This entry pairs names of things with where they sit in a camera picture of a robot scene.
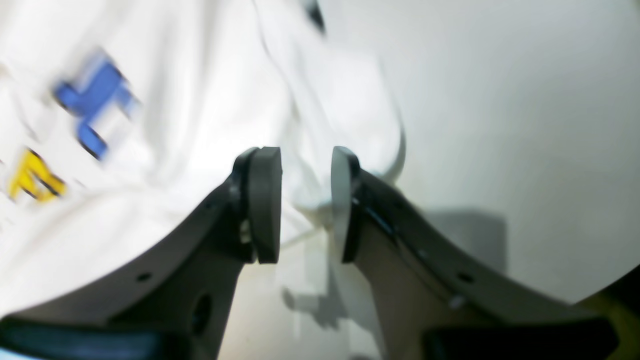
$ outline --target blue printed letter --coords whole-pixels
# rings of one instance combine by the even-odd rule
[[[120,71],[110,61],[102,60],[84,88],[62,83],[55,88],[54,96],[67,111],[80,118],[78,141],[94,158],[101,160],[107,143],[93,130],[92,124],[111,103],[115,102],[128,114],[133,102]]]

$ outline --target black plastic part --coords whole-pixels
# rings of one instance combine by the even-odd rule
[[[189,340],[159,331],[127,331],[47,325],[7,319],[0,346],[45,360],[189,359]]]
[[[248,180],[249,223],[258,261],[277,263],[280,253],[282,163],[280,148],[263,147],[251,161]]]
[[[440,329],[424,338],[426,359],[606,359],[618,346],[607,320],[547,326]]]
[[[3,318],[0,347],[46,360],[216,358],[244,264],[256,249],[278,259],[281,169],[278,149],[246,151],[229,178],[144,254]],[[269,231],[260,244],[242,241],[247,222]]]
[[[478,263],[343,147],[333,150],[332,197],[339,254],[371,285],[389,358],[605,359],[617,347],[605,318]],[[527,354],[504,352],[510,343],[529,346]]]
[[[635,267],[618,281],[609,285],[605,292],[626,305],[636,316],[640,316],[640,266]]]

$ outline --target mounting hole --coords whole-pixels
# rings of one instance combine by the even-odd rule
[[[191,314],[191,332],[194,335],[201,335],[207,328],[210,317],[211,296],[204,294],[198,299],[193,314]]]
[[[142,274],[138,275],[138,277],[136,278],[136,280],[138,280],[138,282],[145,282],[145,281],[147,281],[149,279],[151,279],[151,273],[150,272],[142,273]]]
[[[465,272],[459,272],[458,273],[458,278],[460,280],[464,281],[464,282],[469,283],[469,284],[473,284],[474,281],[475,281],[474,278],[471,275],[469,275],[469,274],[467,274]]]

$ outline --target white fabric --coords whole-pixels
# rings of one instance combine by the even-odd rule
[[[334,145],[383,175],[401,126],[375,59],[336,49],[296,1],[20,0],[0,26],[0,176],[25,147],[61,178],[64,196],[0,195],[0,316],[66,293],[153,246],[250,147],[280,146],[282,242],[321,225]],[[136,98],[95,128],[51,100],[102,48]]]

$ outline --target yellow object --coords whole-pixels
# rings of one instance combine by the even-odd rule
[[[44,186],[38,186],[36,180]],[[51,173],[44,160],[35,151],[27,149],[15,178],[9,186],[9,197],[15,201],[24,190],[38,202],[47,202],[65,193],[65,183]]]
[[[583,300],[580,305],[605,315],[616,329],[620,344],[607,360],[640,359],[640,318],[633,311],[604,291]]]

